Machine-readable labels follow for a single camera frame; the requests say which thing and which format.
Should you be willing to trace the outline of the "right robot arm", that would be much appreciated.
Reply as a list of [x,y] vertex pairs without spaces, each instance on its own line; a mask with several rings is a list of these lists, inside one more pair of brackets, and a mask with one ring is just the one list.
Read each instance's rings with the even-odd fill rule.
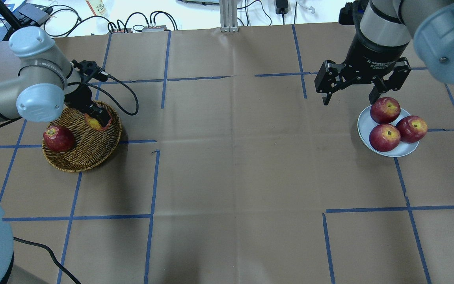
[[454,84],[454,0],[355,0],[339,12],[353,25],[346,59],[325,60],[314,80],[328,105],[332,95],[356,84],[373,84],[369,102],[400,90],[411,71],[402,56],[409,43],[438,81]]

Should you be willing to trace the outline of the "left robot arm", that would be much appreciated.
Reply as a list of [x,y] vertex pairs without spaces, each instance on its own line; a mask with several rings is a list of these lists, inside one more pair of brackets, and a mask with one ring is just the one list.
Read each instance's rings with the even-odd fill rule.
[[0,82],[0,124],[24,118],[50,122],[65,106],[96,119],[105,127],[110,115],[92,100],[91,79],[105,82],[108,74],[94,61],[69,61],[41,28],[14,32],[9,48],[20,59],[15,79]]

